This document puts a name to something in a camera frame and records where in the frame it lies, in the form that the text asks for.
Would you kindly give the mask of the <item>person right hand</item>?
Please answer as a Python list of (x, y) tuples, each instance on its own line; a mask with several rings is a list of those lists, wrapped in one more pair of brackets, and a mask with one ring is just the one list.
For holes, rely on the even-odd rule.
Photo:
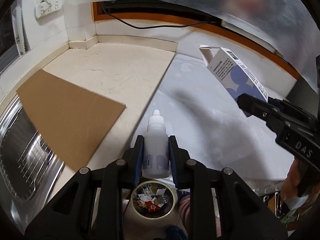
[(290, 211), (303, 205), (303, 200), (298, 198), (298, 185), (303, 178), (299, 166), (300, 161), (295, 157), (280, 192), (282, 204), (285, 204)]

